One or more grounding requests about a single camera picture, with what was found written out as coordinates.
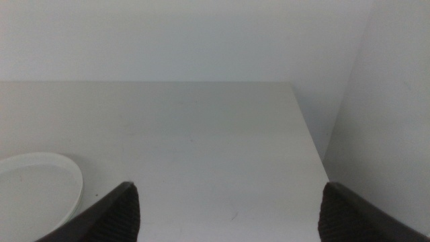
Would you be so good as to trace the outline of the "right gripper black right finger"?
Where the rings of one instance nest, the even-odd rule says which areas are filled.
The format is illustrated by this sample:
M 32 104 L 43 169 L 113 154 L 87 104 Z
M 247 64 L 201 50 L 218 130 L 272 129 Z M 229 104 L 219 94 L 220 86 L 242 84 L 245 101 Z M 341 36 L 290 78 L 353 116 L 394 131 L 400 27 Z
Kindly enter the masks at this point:
M 429 242 L 429 237 L 406 226 L 337 182 L 322 193 L 318 233 L 322 242 Z

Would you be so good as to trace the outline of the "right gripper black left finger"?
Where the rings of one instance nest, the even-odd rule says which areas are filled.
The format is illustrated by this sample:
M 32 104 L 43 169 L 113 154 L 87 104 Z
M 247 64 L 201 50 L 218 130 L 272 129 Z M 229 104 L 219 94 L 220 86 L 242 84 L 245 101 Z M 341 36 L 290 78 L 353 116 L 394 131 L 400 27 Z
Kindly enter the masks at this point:
M 134 183 L 125 181 L 37 242 L 135 242 L 139 230 L 138 190 Z

